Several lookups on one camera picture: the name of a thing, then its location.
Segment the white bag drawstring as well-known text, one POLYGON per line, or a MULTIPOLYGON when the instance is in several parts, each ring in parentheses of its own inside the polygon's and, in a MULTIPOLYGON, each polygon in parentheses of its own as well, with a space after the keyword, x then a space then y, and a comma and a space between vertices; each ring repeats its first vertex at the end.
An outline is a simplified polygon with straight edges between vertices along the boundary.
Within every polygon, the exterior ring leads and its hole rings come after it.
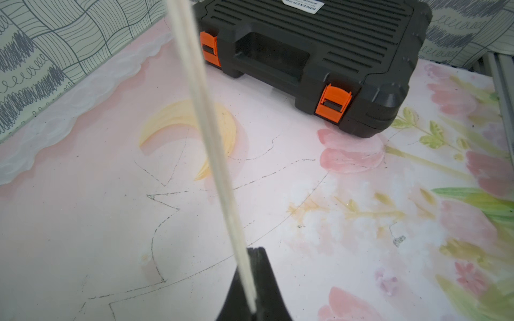
POLYGON ((166 5, 193 102, 195 117, 202 135, 210 170, 214 178, 224 221, 234 252, 234 258, 237 263, 242 290, 244 291, 249 312, 256 314, 256 285, 228 171, 216 108, 207 85, 205 62, 192 6, 189 1, 167 1, 166 5))

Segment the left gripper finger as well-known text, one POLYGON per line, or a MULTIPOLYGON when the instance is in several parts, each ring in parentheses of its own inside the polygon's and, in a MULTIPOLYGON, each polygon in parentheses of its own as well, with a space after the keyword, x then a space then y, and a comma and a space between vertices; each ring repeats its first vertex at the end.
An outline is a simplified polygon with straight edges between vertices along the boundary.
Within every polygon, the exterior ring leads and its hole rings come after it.
POLYGON ((230 320, 286 320, 292 321, 289 311, 282 299, 272 266, 263 247, 249 247, 248 255, 256 286, 256 312, 249 310, 244 295, 241 277, 234 274, 227 297, 217 321, 230 320))

